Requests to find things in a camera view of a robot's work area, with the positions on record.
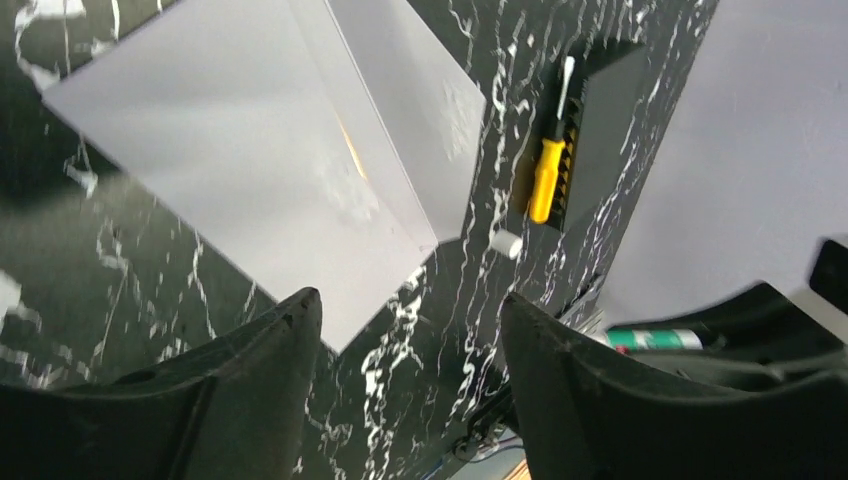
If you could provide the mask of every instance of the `black marble surface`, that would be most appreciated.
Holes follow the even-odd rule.
[[[507,380],[497,342],[506,294],[518,291],[554,312],[609,268],[717,4],[409,1],[489,100],[464,233],[440,246],[341,355],[324,352],[307,405],[300,478],[420,478]],[[40,88],[169,3],[3,3],[5,383],[109,381],[228,332],[273,304],[41,105]],[[544,120],[536,107],[552,96],[543,85],[561,49],[610,37],[637,39],[650,52],[621,149],[628,166],[607,201],[563,235],[507,212],[512,180],[521,160],[536,153]],[[486,249],[498,226],[523,232],[517,262]],[[449,462],[436,478],[459,466]]]

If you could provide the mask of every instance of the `white cylinder cap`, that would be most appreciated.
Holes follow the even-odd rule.
[[[524,241],[512,232],[498,230],[495,232],[489,245],[501,255],[504,255],[510,260],[515,260],[524,247]]]

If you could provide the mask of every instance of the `yellow screwdriver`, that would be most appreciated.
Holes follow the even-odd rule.
[[[562,65],[562,92],[559,95],[556,121],[551,131],[542,139],[542,156],[536,166],[536,182],[533,185],[533,196],[530,197],[529,215],[536,223],[545,223],[551,215],[551,204],[554,201],[557,177],[559,177],[559,162],[562,150],[565,148],[565,99],[568,92],[568,82],[574,73],[574,57],[565,57]]]

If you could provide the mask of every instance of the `screwdriver handle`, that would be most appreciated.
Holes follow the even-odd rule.
[[[555,142],[542,139],[542,157],[536,166],[536,182],[533,195],[530,197],[530,220],[545,223],[551,215],[551,205],[554,201],[557,177],[559,177],[559,162],[565,141]]]

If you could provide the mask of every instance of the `gray surface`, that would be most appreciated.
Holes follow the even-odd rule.
[[[848,231],[846,26],[840,0],[721,4],[601,295],[613,323],[756,279],[792,297]]]
[[[324,1],[289,0],[289,4],[301,31],[309,32],[303,40],[320,72],[336,114],[356,146],[371,187],[390,206],[395,218],[403,224],[419,249],[431,251],[437,243],[436,236],[429,222],[420,221],[425,215],[424,210],[399,161],[392,139],[374,108],[368,88],[353,63],[335,16]],[[449,57],[446,61],[453,63]],[[480,95],[473,85],[471,88]],[[475,160],[476,155],[469,161],[473,165]],[[464,213],[466,204],[467,198],[464,198],[454,208]]]
[[[458,238],[485,98],[405,0],[328,1],[433,232]]]
[[[429,251],[359,175],[320,85],[287,2],[193,0],[45,102],[273,297],[317,287],[341,350]]]

